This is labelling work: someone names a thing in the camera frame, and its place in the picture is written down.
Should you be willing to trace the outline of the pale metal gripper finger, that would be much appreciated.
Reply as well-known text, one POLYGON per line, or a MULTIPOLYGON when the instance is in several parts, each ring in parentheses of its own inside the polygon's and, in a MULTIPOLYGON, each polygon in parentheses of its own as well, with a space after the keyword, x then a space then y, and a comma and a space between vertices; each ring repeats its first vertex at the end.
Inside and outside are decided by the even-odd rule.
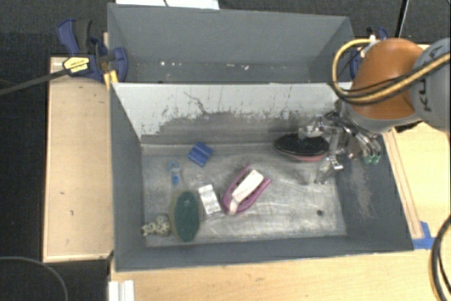
POLYGON ((326 132, 325 118, 323 116, 315 116, 305 124, 302 124, 298 129, 298 138, 303 140, 305 138, 320 137, 326 132))
POLYGON ((343 169, 344 166, 338 161, 336 155, 327 156, 320 161, 314 182, 317 184, 325 184, 329 178, 343 169))

